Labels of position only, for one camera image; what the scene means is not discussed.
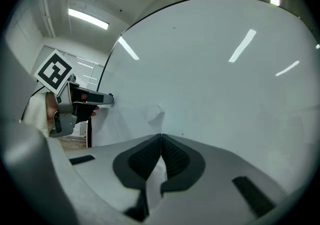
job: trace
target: white sleeve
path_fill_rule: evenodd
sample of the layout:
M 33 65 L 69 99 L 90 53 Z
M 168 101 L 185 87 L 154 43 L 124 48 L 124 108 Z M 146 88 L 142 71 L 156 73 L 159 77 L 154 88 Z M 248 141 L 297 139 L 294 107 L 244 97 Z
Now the white sleeve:
M 45 137 L 49 137 L 49 132 L 54 128 L 54 125 L 47 121 L 46 95 L 47 93 L 38 93 L 30 98 L 24 112 L 23 122 L 34 126 Z

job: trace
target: wall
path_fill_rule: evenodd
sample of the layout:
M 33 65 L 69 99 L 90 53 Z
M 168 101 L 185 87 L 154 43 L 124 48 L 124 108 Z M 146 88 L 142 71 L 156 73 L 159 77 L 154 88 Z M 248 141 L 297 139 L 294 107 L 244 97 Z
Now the wall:
M 35 23 L 28 0 L 21 0 L 12 13 L 4 39 L 20 64 L 30 73 L 43 47 L 43 35 Z
M 100 64 L 101 66 L 105 65 L 109 56 L 109 53 L 101 52 L 88 45 L 60 36 L 56 38 L 45 37 L 43 39 L 43 44 L 45 46 L 56 48 L 69 54 L 88 59 Z
M 253 40 L 228 62 L 249 29 L 256 31 Z M 149 115 L 145 107 L 157 105 L 164 113 L 157 133 L 232 151 L 288 193 L 306 182 L 319 147 L 320 49 L 300 19 L 256 0 L 190 0 L 154 13 L 122 37 L 139 60 L 115 46 L 98 89 L 114 94 L 113 110 Z M 116 115 L 115 128 L 132 136 L 137 119 Z M 154 126 L 148 115 L 150 126 L 141 126 L 140 135 Z M 94 123 L 110 132 L 104 120 Z M 103 135 L 92 132 L 93 139 Z M 99 144 L 109 139 L 104 134 Z

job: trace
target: black rubber pad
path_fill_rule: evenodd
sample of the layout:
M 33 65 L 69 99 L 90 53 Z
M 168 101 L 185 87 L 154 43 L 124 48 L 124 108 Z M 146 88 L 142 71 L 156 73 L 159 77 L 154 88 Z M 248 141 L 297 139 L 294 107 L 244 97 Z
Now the black rubber pad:
M 162 134 L 161 156 L 168 177 L 161 184 L 161 194 L 189 189 L 201 178 L 206 168 L 205 159 L 198 151 L 166 134 Z
M 144 191 L 146 181 L 159 158 L 161 134 L 120 153 L 113 161 L 113 171 L 127 187 Z

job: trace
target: person's hand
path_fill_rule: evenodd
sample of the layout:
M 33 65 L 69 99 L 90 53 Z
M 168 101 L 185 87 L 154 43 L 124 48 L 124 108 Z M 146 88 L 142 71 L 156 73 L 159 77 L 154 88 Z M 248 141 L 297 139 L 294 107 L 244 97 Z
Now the person's hand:
M 86 93 L 81 94 L 81 100 L 86 101 L 88 95 Z M 58 111 L 58 105 L 56 103 L 56 98 L 53 92 L 48 92 L 45 96 L 45 107 L 46 107 L 46 119 L 48 121 L 54 120 L 54 114 Z

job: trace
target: white backdrop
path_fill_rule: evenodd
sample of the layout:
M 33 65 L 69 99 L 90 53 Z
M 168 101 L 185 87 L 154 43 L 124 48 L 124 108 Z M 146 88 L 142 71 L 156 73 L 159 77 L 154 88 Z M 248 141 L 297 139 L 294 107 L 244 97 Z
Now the white backdrop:
M 229 62 L 249 30 L 252 41 Z M 299 18 L 259 0 L 189 0 L 122 37 L 139 60 L 117 43 L 98 90 L 114 94 L 114 108 L 158 106 L 158 133 L 232 151 L 288 193 L 305 182 L 318 149 L 320 52 Z M 124 126 L 136 128 L 131 120 Z

